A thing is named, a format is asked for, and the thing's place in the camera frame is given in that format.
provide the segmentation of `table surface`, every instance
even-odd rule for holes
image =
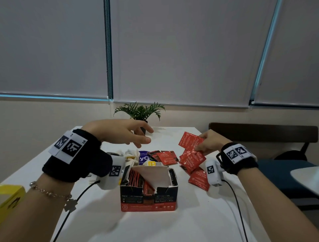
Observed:
[[[193,127],[153,127],[154,133],[146,133],[152,139],[139,150],[173,150],[180,156],[184,149],[178,146],[184,131],[199,135]],[[36,180],[43,164],[50,157],[50,147],[20,168],[3,184],[23,185]],[[133,144],[103,143],[104,151],[117,152],[134,149]],[[122,212],[120,189],[103,191],[91,187],[79,200],[61,231],[57,242],[105,242],[105,241],[244,241],[242,224],[235,197],[227,184],[211,186],[206,192],[190,183],[189,176],[179,165],[174,168],[178,181],[177,209],[172,212]],[[239,179],[224,172],[225,179],[236,192],[244,219],[248,240],[270,241]],[[89,178],[80,179],[72,190],[77,198],[88,187]],[[62,212],[54,236],[67,213]]]
[[[292,170],[291,176],[304,187],[319,195],[319,167]]]

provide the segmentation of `black plant pot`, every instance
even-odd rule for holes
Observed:
[[[146,130],[143,127],[141,127],[141,130],[143,131],[144,134],[146,133]]]

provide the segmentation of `black wrist strap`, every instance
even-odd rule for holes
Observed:
[[[86,144],[76,154],[70,164],[51,156],[42,168],[47,175],[65,182],[76,182],[91,172],[106,176],[112,168],[112,158],[100,149],[101,142],[87,131],[76,129],[73,133],[87,139]]]
[[[223,146],[223,148],[221,149],[221,152],[216,156],[216,158],[218,159],[218,161],[220,162],[220,166],[227,171],[230,174],[235,174],[237,175],[237,173],[243,169],[243,168],[254,168],[254,167],[258,167],[258,164],[255,160],[255,156],[249,152],[244,146],[241,146],[242,150],[244,152],[249,153],[250,157],[247,158],[243,158],[242,160],[240,160],[239,162],[234,163],[234,161],[232,161],[227,154],[224,152],[227,148],[234,146],[234,145],[238,145],[237,143],[228,143],[225,144]],[[234,150],[234,155],[235,156],[239,156],[240,154]]]

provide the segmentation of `forearm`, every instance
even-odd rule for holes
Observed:
[[[272,242],[319,241],[316,227],[258,168],[242,169],[238,178]]]
[[[55,180],[42,174],[37,180],[39,188],[58,195],[68,195],[74,183]],[[66,199],[48,197],[30,189],[23,201],[0,225],[0,242],[50,241]]]

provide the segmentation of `yellow box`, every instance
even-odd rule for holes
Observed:
[[[22,201],[26,191],[19,185],[0,185],[0,223]]]

